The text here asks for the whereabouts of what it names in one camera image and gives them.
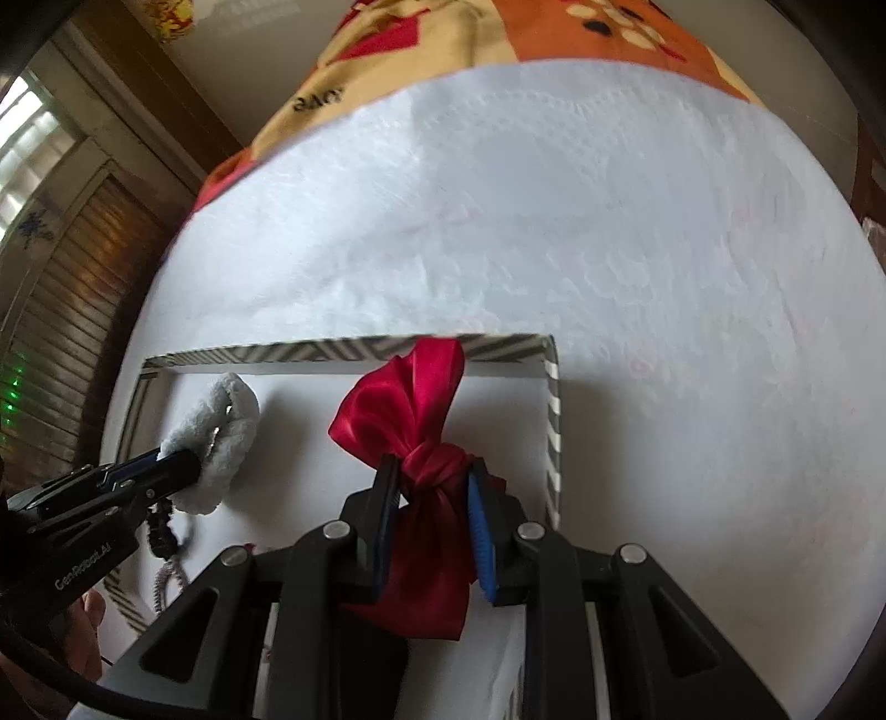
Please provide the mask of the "person left hand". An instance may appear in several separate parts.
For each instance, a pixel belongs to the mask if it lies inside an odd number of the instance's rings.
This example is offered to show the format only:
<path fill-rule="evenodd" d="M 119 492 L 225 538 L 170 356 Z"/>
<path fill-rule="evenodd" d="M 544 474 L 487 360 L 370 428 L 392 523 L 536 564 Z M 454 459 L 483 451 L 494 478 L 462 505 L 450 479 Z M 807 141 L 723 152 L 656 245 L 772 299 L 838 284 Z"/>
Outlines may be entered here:
<path fill-rule="evenodd" d="M 104 597 L 96 589 L 89 589 L 49 627 L 49 656 L 90 682 L 97 682 L 102 676 L 97 630 L 104 620 L 105 609 Z"/>

